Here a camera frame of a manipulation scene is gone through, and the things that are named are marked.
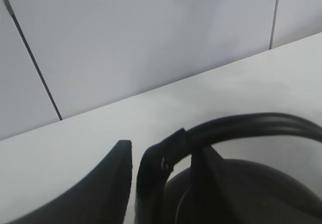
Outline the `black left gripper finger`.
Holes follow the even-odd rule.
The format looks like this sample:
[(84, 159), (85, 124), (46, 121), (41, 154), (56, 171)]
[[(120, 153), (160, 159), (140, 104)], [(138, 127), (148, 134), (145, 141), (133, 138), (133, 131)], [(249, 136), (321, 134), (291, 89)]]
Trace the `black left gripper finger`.
[(132, 143), (120, 140), (72, 188), (13, 223), (123, 223), (132, 182)]

